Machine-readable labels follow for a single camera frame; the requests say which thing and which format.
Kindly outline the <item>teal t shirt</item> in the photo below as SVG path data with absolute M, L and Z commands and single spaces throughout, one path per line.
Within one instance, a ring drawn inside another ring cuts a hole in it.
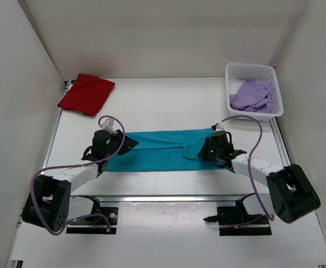
M 108 160 L 107 172 L 165 172 L 217 170 L 197 157 L 212 129 L 129 132 L 139 144 Z

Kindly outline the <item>red t shirt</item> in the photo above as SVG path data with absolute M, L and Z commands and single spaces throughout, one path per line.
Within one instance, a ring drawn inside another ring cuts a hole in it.
M 66 111 L 94 117 L 107 101 L 115 83 L 97 76 L 78 74 L 77 79 L 57 104 Z

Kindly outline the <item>purple t shirt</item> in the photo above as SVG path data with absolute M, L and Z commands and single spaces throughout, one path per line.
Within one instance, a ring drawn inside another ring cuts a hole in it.
M 233 110 L 271 113 L 275 108 L 275 86 L 269 80 L 247 79 L 236 94 L 229 96 Z

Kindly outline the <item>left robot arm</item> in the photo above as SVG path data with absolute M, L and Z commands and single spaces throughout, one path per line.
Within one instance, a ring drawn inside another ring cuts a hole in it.
M 35 173 L 21 214 L 22 220 L 58 236 L 73 221 L 85 219 L 88 223 L 96 223 L 100 218 L 106 219 L 97 207 L 97 198 L 86 195 L 72 198 L 71 194 L 98 178 L 107 168 L 110 158 L 123 155 L 137 145 L 138 141 L 120 130 L 96 131 L 92 145 L 86 148 L 79 164 L 58 166 L 60 173 L 55 176 L 44 174 L 47 167 Z

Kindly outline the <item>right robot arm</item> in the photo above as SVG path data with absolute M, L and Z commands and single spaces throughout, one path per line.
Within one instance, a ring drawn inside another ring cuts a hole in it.
M 302 167 L 297 164 L 279 166 L 236 150 L 227 131 L 215 131 L 205 138 L 198 158 L 250 178 L 268 188 L 267 194 L 255 194 L 264 212 L 277 216 L 285 223 L 315 211 L 321 201 Z

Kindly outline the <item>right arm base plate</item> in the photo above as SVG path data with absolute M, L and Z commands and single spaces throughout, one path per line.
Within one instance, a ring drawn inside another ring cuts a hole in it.
M 220 236 L 270 236 L 270 222 L 262 214 L 250 215 L 243 201 L 254 194 L 245 195 L 235 201 L 234 206 L 218 206 L 217 214 L 203 219 L 205 223 L 218 223 Z

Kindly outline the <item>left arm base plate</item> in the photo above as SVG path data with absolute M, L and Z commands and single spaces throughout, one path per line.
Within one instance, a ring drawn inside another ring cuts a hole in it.
M 101 207 L 100 213 L 103 214 L 109 222 L 102 217 L 91 217 L 80 219 L 77 222 L 69 224 L 66 228 L 67 234 L 79 235 L 115 235 L 117 232 L 117 222 L 119 217 L 118 207 Z

